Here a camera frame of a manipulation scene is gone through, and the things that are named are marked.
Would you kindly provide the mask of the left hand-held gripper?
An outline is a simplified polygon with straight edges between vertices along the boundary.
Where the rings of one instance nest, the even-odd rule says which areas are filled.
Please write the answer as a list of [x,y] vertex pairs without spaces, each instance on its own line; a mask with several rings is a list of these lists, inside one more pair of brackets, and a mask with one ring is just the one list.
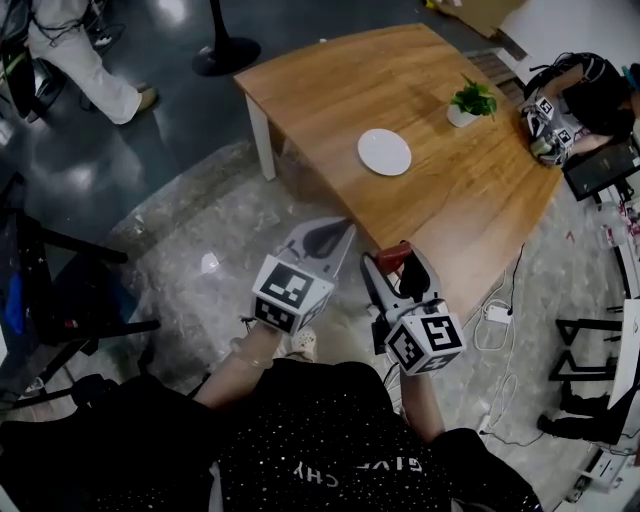
[[284,248],[303,260],[265,257],[252,286],[252,316],[284,334],[307,326],[326,308],[355,234],[356,227],[345,217],[299,224]]

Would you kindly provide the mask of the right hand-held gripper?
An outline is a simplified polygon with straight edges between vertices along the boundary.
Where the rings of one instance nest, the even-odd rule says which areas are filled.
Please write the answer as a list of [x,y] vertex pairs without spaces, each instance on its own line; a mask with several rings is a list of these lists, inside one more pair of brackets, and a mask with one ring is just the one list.
[[[389,280],[402,267],[399,292]],[[360,271],[377,309],[372,324],[374,351],[388,355],[404,375],[440,370],[466,349],[458,316],[439,298],[440,280],[426,257],[411,253],[365,252]],[[418,305],[408,307],[408,299]]]

